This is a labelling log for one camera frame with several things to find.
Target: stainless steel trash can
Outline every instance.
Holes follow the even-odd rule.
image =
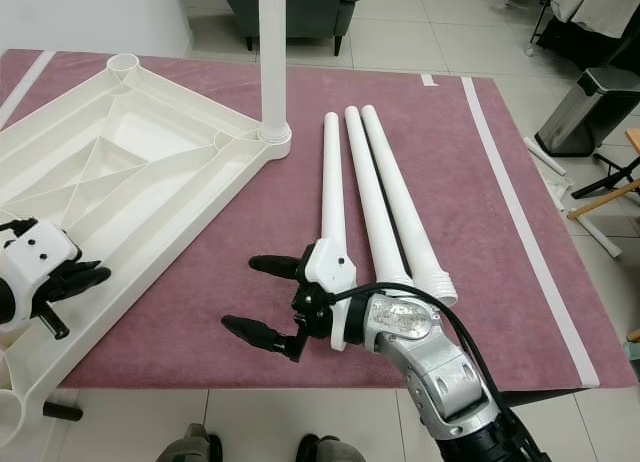
[[[614,67],[587,69],[535,135],[555,157],[585,157],[640,102],[640,77]]]

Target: white plastic frame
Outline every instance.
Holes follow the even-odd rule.
[[[28,439],[73,367],[266,162],[289,153],[284,7],[260,0],[272,47],[261,57],[263,124],[123,54],[0,133],[0,223],[49,220],[113,272],[56,305],[67,338],[39,323],[0,333],[0,448]]]

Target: white cloth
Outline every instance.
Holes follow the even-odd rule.
[[[562,22],[571,21],[587,30],[620,38],[640,0],[551,0]]]

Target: black clamp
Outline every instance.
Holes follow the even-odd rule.
[[[324,339],[331,335],[335,303],[333,296],[316,283],[309,282],[305,267],[315,244],[308,245],[300,259],[281,255],[258,255],[249,260],[249,266],[260,272],[276,277],[297,280],[300,286],[291,307],[296,314],[293,320],[298,325],[298,333],[282,334],[264,322],[233,315],[225,315],[222,325],[248,344],[269,352],[285,355],[293,362],[299,362],[309,337]]]
[[[6,224],[0,224],[0,232],[11,230],[14,236],[18,238],[37,223],[38,221],[34,218],[16,219]],[[7,248],[12,242],[14,240],[8,240],[4,244],[4,248]],[[50,303],[81,294],[111,276],[111,270],[106,267],[98,267],[100,261],[79,262],[82,257],[82,250],[77,245],[76,249],[75,258],[67,260],[56,267],[49,274],[49,278],[38,287],[31,304],[31,318],[39,317],[56,340],[68,336],[69,328],[53,311]],[[20,303],[20,301],[15,300],[11,287],[0,278],[0,324],[7,323],[13,319],[17,303]]]

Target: pink rug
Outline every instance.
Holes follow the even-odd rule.
[[[19,74],[23,51],[3,73]],[[108,56],[58,53],[9,123],[104,68]],[[258,66],[143,57],[146,68],[260,118]],[[268,164],[202,232],[65,381],[66,387],[401,387],[396,370],[359,347],[311,340],[300,364],[249,347],[225,314],[293,333],[296,284],[249,269],[257,254],[302,255],[320,234],[322,124],[327,111],[374,104],[442,266],[455,310],[502,390],[581,386],[482,147],[458,77],[290,68],[293,146]],[[564,303],[603,387],[635,385],[602,304],[490,79],[474,79],[489,128]],[[358,282],[374,280],[344,121],[349,253]]]

